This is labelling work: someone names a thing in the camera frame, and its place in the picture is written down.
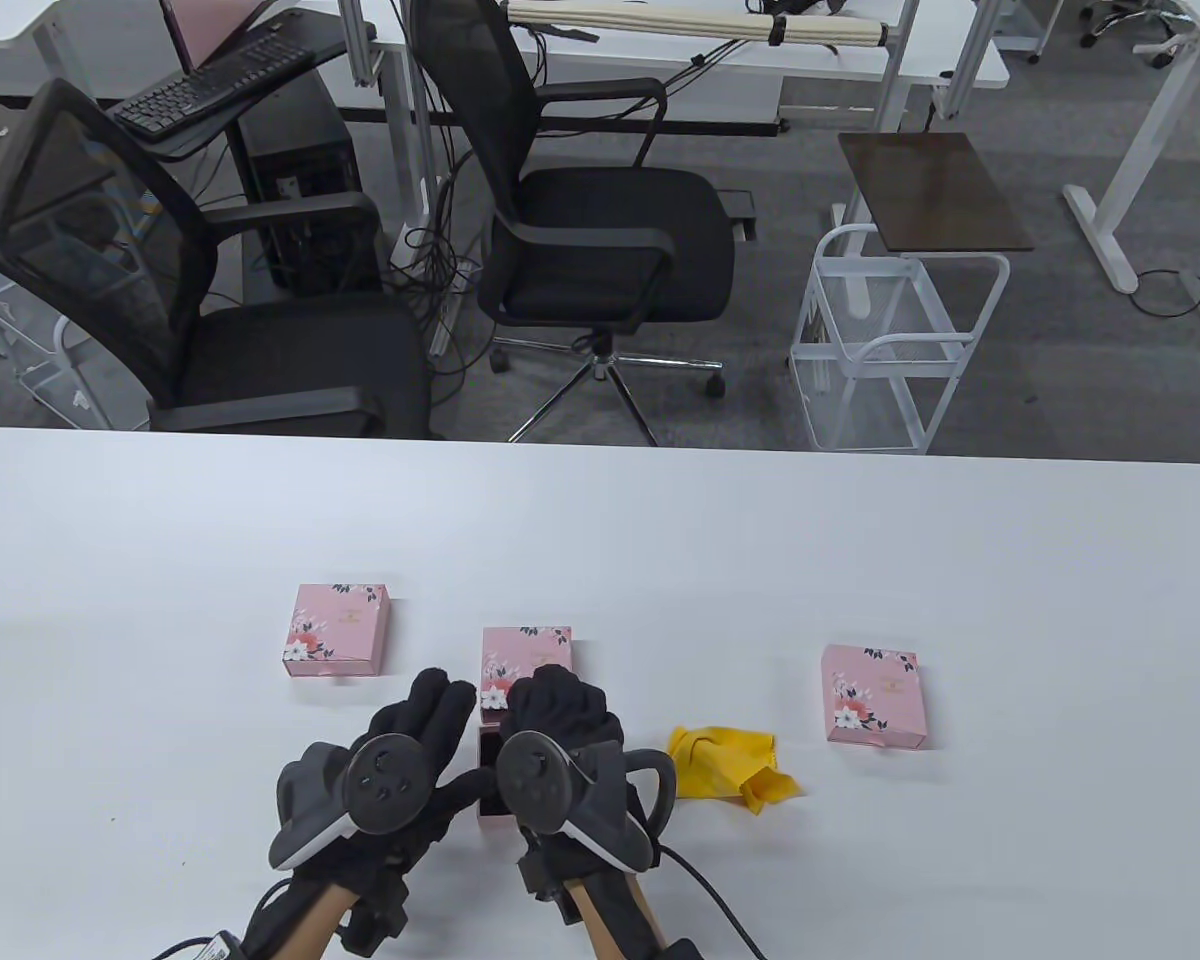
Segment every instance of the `office chair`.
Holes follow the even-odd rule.
[[[733,232],[712,185],[684,170],[642,166],[667,113],[667,90],[649,78],[534,88],[494,0],[416,0],[409,4],[408,29],[414,56],[462,124],[494,196],[476,288],[481,310],[509,326],[587,330],[572,347],[494,340],[494,372],[508,368],[505,347],[587,355],[510,442],[592,376],[613,384],[655,448],[623,367],[708,371],[708,396],[722,397],[724,365],[618,353],[614,337],[646,323],[714,320],[733,284]],[[656,101],[635,164],[522,176],[542,108],[568,100]]]
[[[151,394],[151,430],[425,439],[416,320],[343,293],[202,313],[217,247],[245,230],[344,221],[376,256],[361,193],[202,211],[61,79],[46,83],[0,170],[0,274],[92,335]]]
[[[1186,24],[1187,26],[1193,23],[1192,18],[1188,14],[1181,13],[1178,8],[1175,8],[1170,4],[1170,0],[1098,0],[1098,2],[1084,6],[1080,10],[1080,19],[1088,23],[1097,18],[1099,5],[1106,5],[1109,13],[1080,37],[1080,46],[1085,47],[1085,49],[1097,44],[1098,37],[1109,31],[1109,29],[1130,20],[1152,20],[1153,23],[1158,23],[1164,29],[1166,40],[1174,36],[1175,23]],[[1162,70],[1172,62],[1174,55],[1170,52],[1163,52],[1152,60],[1152,67]]]

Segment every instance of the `pink box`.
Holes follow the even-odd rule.
[[[299,586],[284,641],[289,677],[376,676],[390,608],[384,584]]]
[[[914,653],[830,644],[823,650],[827,739],[916,749],[929,733]]]
[[[521,677],[545,664],[574,668],[571,626],[486,626],[480,668],[480,766],[492,767],[503,749],[498,730],[508,713],[508,695]],[[485,797],[476,806],[481,822],[502,822],[510,810],[499,796]]]
[[[486,626],[480,671],[480,722],[499,724],[508,694],[521,677],[545,664],[574,668],[571,626]]]

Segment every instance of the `keyboard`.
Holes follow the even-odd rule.
[[[139,140],[163,140],[228,102],[274,88],[277,79],[298,77],[316,65],[316,52],[280,36],[280,23],[263,28],[230,54],[139,92],[112,115]]]

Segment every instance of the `computer tower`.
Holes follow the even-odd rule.
[[[361,188],[356,150],[316,70],[286,83],[239,120],[245,163],[264,202]],[[377,251],[347,221],[276,227],[263,236],[271,280],[295,298],[380,292]],[[343,277],[352,271],[347,283]]]

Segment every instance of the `yellow cloth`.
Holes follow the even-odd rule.
[[[679,797],[737,797],[751,814],[802,794],[800,785],[778,772],[773,733],[732,727],[676,727],[667,754],[676,760]]]

